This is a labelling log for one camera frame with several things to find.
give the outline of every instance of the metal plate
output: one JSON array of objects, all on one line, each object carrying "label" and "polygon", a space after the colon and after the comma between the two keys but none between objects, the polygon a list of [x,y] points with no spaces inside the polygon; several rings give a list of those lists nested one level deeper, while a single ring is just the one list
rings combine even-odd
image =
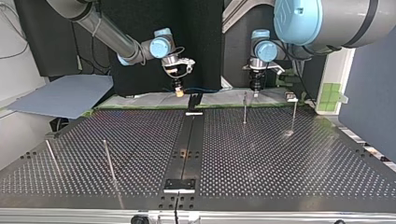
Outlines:
[{"label": "metal plate", "polygon": [[396,174],[326,119],[299,109],[293,121],[292,108],[243,116],[205,111],[204,142],[189,147],[202,160],[184,176],[199,178],[193,210],[396,213]]},{"label": "metal plate", "polygon": [[[163,186],[167,172],[172,173],[168,166],[183,115],[181,110],[95,112],[51,141],[57,160],[43,148],[3,171],[0,206],[158,209],[166,200]],[[104,140],[117,182],[110,173]]]}]

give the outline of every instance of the end effector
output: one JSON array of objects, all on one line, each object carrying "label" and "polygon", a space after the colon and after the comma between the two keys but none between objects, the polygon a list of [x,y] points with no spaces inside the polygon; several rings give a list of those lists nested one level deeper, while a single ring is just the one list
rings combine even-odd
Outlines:
[{"label": "end effector", "polygon": [[173,39],[172,32],[169,28],[161,29],[154,32],[155,38],[138,45],[138,55],[131,58],[122,58],[119,60],[123,65],[134,65],[136,63],[145,64],[147,60],[161,59],[163,71],[173,79],[173,88],[177,97],[184,95],[182,78],[192,73],[195,61],[188,58],[181,58],[180,54],[184,48],[177,48]]},{"label": "end effector", "polygon": [[254,97],[264,88],[266,71],[273,70],[281,75],[285,70],[274,63],[278,54],[277,45],[270,40],[270,31],[255,30],[251,36],[250,59],[244,70],[249,71],[250,88],[254,91]]}]

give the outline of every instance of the metal frame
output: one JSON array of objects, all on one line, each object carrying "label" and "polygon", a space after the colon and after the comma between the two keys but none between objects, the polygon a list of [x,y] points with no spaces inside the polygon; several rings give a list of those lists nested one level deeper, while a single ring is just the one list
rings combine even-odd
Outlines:
[{"label": "metal frame", "polygon": [[[133,216],[149,217],[151,223],[175,223],[173,212],[134,210],[73,210],[73,209],[0,209],[0,223],[130,223]],[[343,219],[346,223],[394,223],[393,214],[364,213],[211,213],[178,212],[181,223],[334,223]]]},{"label": "metal frame", "polygon": [[225,34],[252,8],[259,5],[274,6],[275,0],[233,0],[223,12],[223,28]]},{"label": "metal frame", "polygon": [[[180,136],[175,144],[175,150],[172,152],[172,159],[166,168],[162,186],[165,185],[166,179],[178,178],[185,180],[194,179],[196,180],[196,186],[200,184],[205,116],[184,116],[183,118],[184,122]],[[317,117],[317,121],[324,122],[326,119]],[[326,121],[324,125],[327,127],[329,123],[329,121]],[[354,153],[364,157],[362,160],[367,161],[373,169],[396,183],[396,175],[382,162],[375,157],[370,157],[367,151],[348,138],[342,131],[335,127],[329,127],[329,129],[338,138],[341,138],[345,144],[361,149]],[[38,154],[42,150],[47,150],[44,143],[31,152],[32,154],[33,152]],[[25,161],[17,160],[8,166],[6,170],[0,171],[0,175],[12,171],[24,163]],[[117,195],[115,197],[51,197],[44,201],[39,196],[0,196],[0,203],[3,207],[9,207],[0,208],[0,223],[52,223],[53,221],[62,223],[129,223],[130,219],[136,215],[149,216],[150,220],[155,220],[154,223],[160,223],[160,221],[161,223],[174,223],[175,211],[177,211],[179,221],[191,224],[240,223],[241,221],[248,223],[264,221],[265,223],[305,223],[306,221],[310,223],[332,223],[340,218],[346,223],[348,221],[354,223],[396,222],[396,214],[386,214],[387,212],[394,213],[395,203],[393,200],[376,202],[375,200],[343,199],[327,199],[327,201],[323,201],[323,199],[305,199],[300,201],[248,199],[247,203],[246,200],[241,199],[203,198],[199,194],[199,188],[196,188],[194,193],[162,193],[154,200],[139,197],[117,197]],[[252,206],[252,203],[257,203],[258,206]],[[340,212],[320,212],[334,210]],[[375,211],[384,214],[373,214]]]}]

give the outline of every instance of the steel pin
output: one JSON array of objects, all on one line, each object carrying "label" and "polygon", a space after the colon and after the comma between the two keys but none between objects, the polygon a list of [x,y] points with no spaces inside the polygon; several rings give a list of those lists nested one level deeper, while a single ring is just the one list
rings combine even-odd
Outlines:
[{"label": "steel pin", "polygon": [[107,155],[107,161],[108,161],[108,166],[110,167],[111,175],[113,177],[114,182],[117,182],[116,174],[114,173],[114,169],[113,169],[113,162],[111,161],[111,157],[110,157],[110,151],[108,150],[107,140],[103,140],[103,146],[105,147],[105,151],[106,151],[106,155]]},{"label": "steel pin", "polygon": [[247,123],[247,114],[248,114],[248,93],[245,92],[245,97],[244,97],[244,124]]},{"label": "steel pin", "polygon": [[52,150],[52,146],[50,145],[50,140],[47,139],[46,140],[46,144],[47,144],[47,147],[49,149],[50,156],[52,157],[53,160],[56,160],[55,154],[53,153],[53,150]]}]

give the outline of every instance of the black cable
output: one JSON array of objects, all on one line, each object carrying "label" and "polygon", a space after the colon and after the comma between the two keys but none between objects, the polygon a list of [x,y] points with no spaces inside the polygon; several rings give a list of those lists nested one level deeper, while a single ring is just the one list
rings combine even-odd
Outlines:
[{"label": "black cable", "polygon": [[77,35],[76,35],[76,28],[75,28],[75,25],[74,25],[73,22],[72,22],[71,24],[72,24],[72,32],[73,32],[73,37],[74,37],[74,40],[75,40],[75,47],[76,47],[77,56],[78,56],[82,61],[84,61],[85,63],[87,63],[89,66],[92,67],[91,74],[94,74],[94,73],[95,73],[95,69],[96,69],[96,70],[98,70],[101,74],[104,75],[105,73],[102,71],[102,69],[96,67],[90,60],[88,60],[88,59],[86,59],[86,58],[84,58],[84,57],[81,56],[80,51],[79,51],[79,47],[78,47],[78,40],[77,40]]},{"label": "black cable", "polygon": [[[293,59],[294,61],[306,61],[309,59],[299,59],[297,57],[293,57],[293,55],[290,54],[288,47],[285,49],[284,46],[281,46],[280,44],[276,43],[275,41],[271,41],[274,44],[276,44],[278,47],[280,47],[283,52],[285,53],[285,55],[287,56],[287,58],[289,59],[289,61],[291,61],[293,63]],[[312,95],[309,93],[308,88],[305,86],[305,83],[303,81],[303,76],[300,72],[300,69],[298,68],[297,64],[296,64],[296,71],[297,71],[297,77],[300,79],[301,84],[303,85],[304,91],[306,92],[306,95],[310,98],[310,100],[312,101],[312,103],[314,104],[315,107],[317,107],[317,104],[314,102],[314,98],[312,97]]]},{"label": "black cable", "polygon": [[289,52],[289,48],[287,48],[287,47],[285,47],[285,46],[282,46],[283,43],[282,43],[282,45],[280,45],[279,43],[277,43],[277,42],[275,42],[275,41],[273,41],[273,40],[271,40],[271,42],[273,42],[275,45],[277,45],[278,47],[280,47],[280,48],[283,50],[283,52],[285,53],[285,57],[286,57],[286,58],[289,58],[290,61],[291,61],[290,58],[292,58],[292,59],[294,59],[294,60],[297,60],[297,61],[307,61],[307,60],[312,59],[312,57],[309,57],[309,58],[299,58],[299,57],[296,57],[295,55],[292,54],[292,52]]},{"label": "black cable", "polygon": [[307,48],[306,46],[303,46],[303,50],[305,50],[305,52],[307,52],[309,54],[312,54],[314,56],[327,56],[327,55],[329,55],[329,54],[334,52],[334,50],[331,50],[331,51],[328,51],[328,52],[322,52],[322,53],[314,52],[313,50]]},{"label": "black cable", "polygon": [[96,60],[96,57],[95,57],[95,44],[94,44],[94,40],[95,40],[95,37],[93,36],[92,39],[91,39],[91,54],[92,54],[93,61],[94,61],[97,65],[99,65],[101,68],[110,69],[110,68],[111,68],[111,64],[110,64],[109,66],[104,66],[104,65],[101,65],[101,64]]},{"label": "black cable", "polygon": [[178,204],[178,195],[177,195],[176,206],[175,206],[175,224],[178,224],[177,204]]},{"label": "black cable", "polygon": [[311,102],[314,104],[315,107],[317,107],[317,103],[314,101],[314,98],[312,95],[309,93],[308,88],[305,86],[305,83],[303,81],[303,76],[300,72],[300,69],[298,68],[298,65],[296,64],[296,71],[297,71],[297,77],[300,79],[301,84],[303,85],[304,91],[306,92],[306,95],[309,97]]},{"label": "black cable", "polygon": [[9,56],[5,56],[5,57],[0,57],[0,60],[10,59],[10,58],[14,58],[14,57],[20,56],[27,50],[28,47],[29,47],[29,43],[26,43],[26,46],[24,47],[24,49],[21,52],[16,53],[16,54],[12,54],[12,55],[9,55]]}]

